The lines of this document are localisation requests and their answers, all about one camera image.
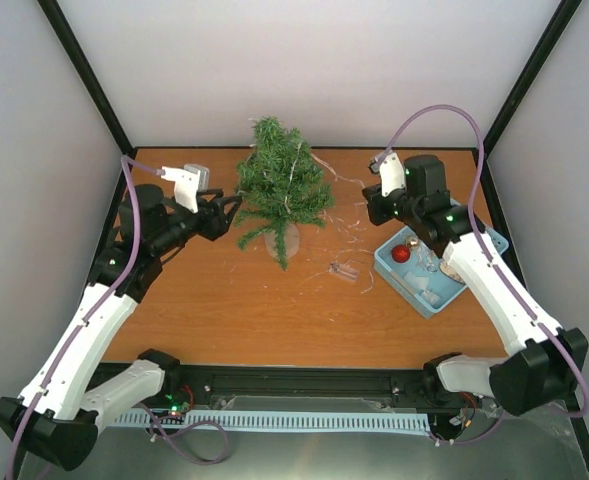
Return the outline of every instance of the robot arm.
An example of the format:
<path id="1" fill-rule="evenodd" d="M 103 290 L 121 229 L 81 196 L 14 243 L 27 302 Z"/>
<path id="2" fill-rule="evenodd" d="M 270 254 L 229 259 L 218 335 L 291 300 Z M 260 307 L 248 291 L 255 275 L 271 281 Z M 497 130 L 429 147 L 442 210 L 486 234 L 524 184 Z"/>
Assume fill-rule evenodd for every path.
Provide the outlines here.
<path id="1" fill-rule="evenodd" d="M 176 177 L 177 185 L 198 180 L 198 175 L 188 173 L 190 175 L 185 178 Z M 28 405 L 36 395 L 42 394 L 22 437 L 22 445 L 31 453 L 72 470 L 85 460 L 98 435 L 115 418 L 159 392 L 173 394 L 178 390 L 180 362 L 162 352 L 149 350 L 121 374 L 86 391 L 114 335 L 161 274 L 161 257 L 184 247 L 195 235 L 216 240 L 227 233 L 241 198 L 223 197 L 222 190 L 199 187 L 198 193 L 192 189 L 180 199 L 165 198 L 156 185 L 136 187 L 141 239 L 134 267 L 86 321 L 86 312 L 121 275 L 132 251 L 133 210 L 129 195 L 125 197 L 119 207 L 120 225 L 96 258 L 81 303 L 62 339 L 18 398 L 0 399 L 0 427 L 13 438 Z M 65 351 L 70 334 L 77 329 L 76 338 Z M 41 388 L 43 378 L 63 351 L 65 355 L 51 381 L 45 382 L 47 389 L 44 391 Z"/>
<path id="2" fill-rule="evenodd" d="M 491 396 L 513 415 L 572 393 L 576 379 L 538 324 L 557 336 L 579 368 L 587 353 L 586 338 L 578 329 L 563 330 L 538 305 L 501 259 L 485 233 L 485 225 L 474 217 L 492 259 L 488 260 L 474 234 L 467 207 L 452 203 L 442 162 L 433 155 L 419 155 L 403 165 L 396 154 L 391 154 L 378 163 L 381 184 L 363 190 L 372 223 L 381 225 L 391 219 L 404 222 L 448 262 L 487 312 L 509 355 L 507 359 L 460 354 L 439 357 L 425 366 L 434 377 L 429 383 L 436 385 L 436 390 Z M 511 289 L 519 294 L 520 301 Z M 525 308 L 535 313 L 536 321 Z"/>

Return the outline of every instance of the wooden tabletop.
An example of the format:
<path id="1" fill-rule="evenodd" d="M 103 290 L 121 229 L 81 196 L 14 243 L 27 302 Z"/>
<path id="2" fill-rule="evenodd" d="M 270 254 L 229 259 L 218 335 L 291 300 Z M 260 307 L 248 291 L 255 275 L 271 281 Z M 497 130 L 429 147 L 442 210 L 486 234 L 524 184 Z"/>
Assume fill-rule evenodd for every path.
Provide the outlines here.
<path id="1" fill-rule="evenodd" d="M 378 183 L 367 169 L 378 150 L 315 153 L 341 176 Z M 398 151 L 401 159 L 418 153 L 426 152 Z M 475 171 L 471 153 L 430 153 L 444 162 L 453 198 L 467 203 Z M 136 159 L 159 168 L 205 165 L 211 170 L 210 187 L 230 195 L 236 165 L 248 154 L 249 149 L 142 149 Z M 157 183 L 172 194 L 173 184 L 145 172 L 136 171 L 134 179 Z M 326 179 L 336 197 L 328 225 L 299 227 L 301 248 L 286 272 L 268 256 L 262 238 L 239 250 L 236 241 L 248 227 L 232 227 L 215 242 L 196 237 L 164 268 L 104 360 L 130 362 L 156 348 L 192 364 L 420 368 L 453 351 L 505 355 L 469 290 L 426 320 L 374 272 L 372 252 L 403 225 L 390 221 L 374 227 L 360 185 L 334 181 L 329 172 Z M 489 223 L 482 192 L 475 207 Z M 335 259 L 351 260 L 360 271 L 356 284 L 326 273 Z"/>

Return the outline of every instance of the artificial pine tree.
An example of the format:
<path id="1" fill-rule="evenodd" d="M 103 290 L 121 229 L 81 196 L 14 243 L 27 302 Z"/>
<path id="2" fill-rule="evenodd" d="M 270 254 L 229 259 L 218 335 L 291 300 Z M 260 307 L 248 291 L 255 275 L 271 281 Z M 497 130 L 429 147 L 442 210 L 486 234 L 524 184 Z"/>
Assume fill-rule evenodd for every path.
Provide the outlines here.
<path id="1" fill-rule="evenodd" d="M 240 225 L 248 218 L 267 223 L 243 235 L 238 245 L 245 249 L 256 237 L 274 232 L 278 263 L 287 269 L 285 231 L 289 224 L 325 226 L 318 214 L 334 204 L 330 186 L 323 183 L 323 170 L 314 161 L 309 143 L 297 128 L 286 130 L 276 117 L 254 124 L 254 152 L 238 166 L 238 193 L 250 208 L 236 217 Z"/>

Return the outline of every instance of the plastic tray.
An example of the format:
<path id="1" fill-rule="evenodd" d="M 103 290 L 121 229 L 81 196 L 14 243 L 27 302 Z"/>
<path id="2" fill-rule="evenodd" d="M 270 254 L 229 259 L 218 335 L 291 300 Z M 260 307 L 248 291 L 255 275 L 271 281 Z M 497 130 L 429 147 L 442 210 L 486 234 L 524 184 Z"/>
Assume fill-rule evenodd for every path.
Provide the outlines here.
<path id="1" fill-rule="evenodd" d="M 505 252 L 509 247 L 508 241 L 496 230 L 486 227 L 486 231 L 492 239 L 492 243 L 499 253 Z M 452 300 L 458 297 L 467 286 L 456 280 L 452 280 L 438 269 L 436 272 L 429 272 L 418 265 L 418 255 L 412 254 L 405 263 L 397 263 L 392 259 L 392 248 L 396 245 L 405 245 L 409 235 L 415 235 L 410 227 L 404 227 L 396 235 L 385 242 L 374 252 L 374 270 L 376 270 L 405 300 L 407 300 L 423 317 L 430 318 L 435 313 L 447 307 Z M 440 266 L 441 260 L 434 257 L 436 266 Z M 429 280 L 428 290 L 438 295 L 438 301 L 428 302 L 421 294 L 423 290 L 410 285 L 405 277 L 411 272 L 416 277 L 427 277 Z"/>

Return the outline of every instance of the gray wall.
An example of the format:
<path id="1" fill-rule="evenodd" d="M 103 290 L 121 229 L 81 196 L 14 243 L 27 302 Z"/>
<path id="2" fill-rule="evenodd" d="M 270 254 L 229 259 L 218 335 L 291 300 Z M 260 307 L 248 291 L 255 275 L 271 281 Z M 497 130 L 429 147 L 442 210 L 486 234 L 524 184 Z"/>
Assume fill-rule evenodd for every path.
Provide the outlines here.
<path id="1" fill-rule="evenodd" d="M 559 0 L 62 0 L 135 145 L 246 145 L 277 115 L 312 145 L 384 145 L 426 105 L 489 128 Z M 404 145 L 474 144 L 438 112 Z"/>
<path id="2" fill-rule="evenodd" d="M 0 2 L 0 396 L 73 315 L 118 158 L 37 3 Z M 8 447 L 0 431 L 0 478 Z"/>
<path id="3" fill-rule="evenodd" d="M 589 2 L 490 164 L 530 290 L 589 338 Z M 589 354 L 585 372 L 589 380 Z"/>

